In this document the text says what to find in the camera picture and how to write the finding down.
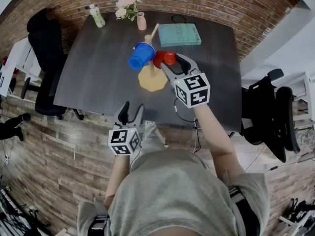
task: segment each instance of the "white bottle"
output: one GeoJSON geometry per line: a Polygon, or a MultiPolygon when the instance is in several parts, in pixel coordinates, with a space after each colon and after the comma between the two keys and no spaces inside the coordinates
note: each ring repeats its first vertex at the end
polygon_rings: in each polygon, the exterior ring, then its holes
{"type": "Polygon", "coordinates": [[[94,18],[97,27],[102,28],[105,25],[105,20],[103,19],[99,8],[95,6],[94,3],[90,5],[90,14],[94,18]]]}

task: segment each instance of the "flower vase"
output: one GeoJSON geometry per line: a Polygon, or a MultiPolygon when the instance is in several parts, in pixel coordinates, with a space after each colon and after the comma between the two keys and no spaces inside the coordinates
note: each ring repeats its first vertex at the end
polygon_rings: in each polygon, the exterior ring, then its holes
{"type": "Polygon", "coordinates": [[[137,14],[137,24],[139,30],[145,30],[147,28],[147,22],[144,18],[144,12],[139,12],[137,14]]]}

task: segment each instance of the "person's leg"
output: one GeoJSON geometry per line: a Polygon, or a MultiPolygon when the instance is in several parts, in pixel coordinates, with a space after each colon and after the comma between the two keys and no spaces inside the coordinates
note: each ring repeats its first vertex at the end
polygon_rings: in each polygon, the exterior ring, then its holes
{"type": "Polygon", "coordinates": [[[30,119],[31,119],[31,116],[29,113],[25,113],[25,114],[19,115],[18,117],[11,118],[4,123],[5,125],[4,129],[14,128],[17,125],[19,125],[22,121],[30,120],[30,119]]]}
{"type": "Polygon", "coordinates": [[[3,123],[0,125],[0,140],[8,139],[13,136],[19,137],[20,141],[23,141],[23,134],[21,127],[7,128],[3,123]]]}
{"type": "Polygon", "coordinates": [[[146,121],[141,141],[141,152],[149,153],[165,150],[165,139],[152,121],[146,121]]]}

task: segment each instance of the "black office chair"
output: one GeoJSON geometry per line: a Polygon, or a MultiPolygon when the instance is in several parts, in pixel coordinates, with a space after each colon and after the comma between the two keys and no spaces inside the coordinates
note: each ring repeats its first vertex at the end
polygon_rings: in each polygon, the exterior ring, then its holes
{"type": "MultiPolygon", "coordinates": [[[[46,17],[47,9],[36,13],[27,24],[29,32],[29,42],[35,52],[40,68],[46,72],[40,87],[30,85],[30,78],[27,78],[22,89],[21,98],[24,99],[27,90],[38,92],[35,110],[46,116],[62,115],[67,108],[54,105],[54,98],[57,85],[66,61],[66,55],[63,53],[62,33],[58,20],[49,20],[46,17]]],[[[73,109],[76,116],[83,120],[76,109],[73,109]]]]}
{"type": "Polygon", "coordinates": [[[252,126],[244,128],[242,123],[240,134],[253,145],[264,142],[285,163],[285,149],[299,153],[300,148],[294,132],[292,89],[281,87],[275,95],[271,84],[283,75],[281,69],[274,69],[249,89],[242,88],[242,118],[250,119],[252,126]]]}

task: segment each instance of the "book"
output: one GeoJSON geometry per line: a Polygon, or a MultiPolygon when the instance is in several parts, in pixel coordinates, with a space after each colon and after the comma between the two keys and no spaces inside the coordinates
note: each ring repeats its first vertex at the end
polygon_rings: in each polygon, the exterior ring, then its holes
{"type": "Polygon", "coordinates": [[[162,47],[179,45],[201,45],[195,24],[166,24],[158,27],[162,47]]]}

